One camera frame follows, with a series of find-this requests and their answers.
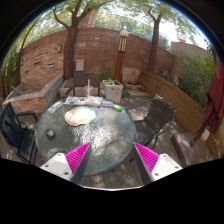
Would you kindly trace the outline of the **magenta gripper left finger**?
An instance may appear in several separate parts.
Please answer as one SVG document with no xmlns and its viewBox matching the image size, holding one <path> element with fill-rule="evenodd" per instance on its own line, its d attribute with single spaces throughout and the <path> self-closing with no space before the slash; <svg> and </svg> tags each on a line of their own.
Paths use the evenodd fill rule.
<svg viewBox="0 0 224 224">
<path fill-rule="evenodd" d="M 91 153 L 91 143 L 88 142 L 66 154 L 55 154 L 41 169 L 79 185 Z"/>
</svg>

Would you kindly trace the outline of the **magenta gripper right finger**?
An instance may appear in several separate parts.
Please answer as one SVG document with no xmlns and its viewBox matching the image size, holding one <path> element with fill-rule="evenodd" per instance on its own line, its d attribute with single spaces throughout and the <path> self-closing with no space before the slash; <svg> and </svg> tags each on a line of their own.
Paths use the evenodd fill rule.
<svg viewBox="0 0 224 224">
<path fill-rule="evenodd" d="M 133 145 L 134 158 L 144 185 L 182 169 L 168 154 L 157 154 L 153 150 L 136 142 Z"/>
</svg>

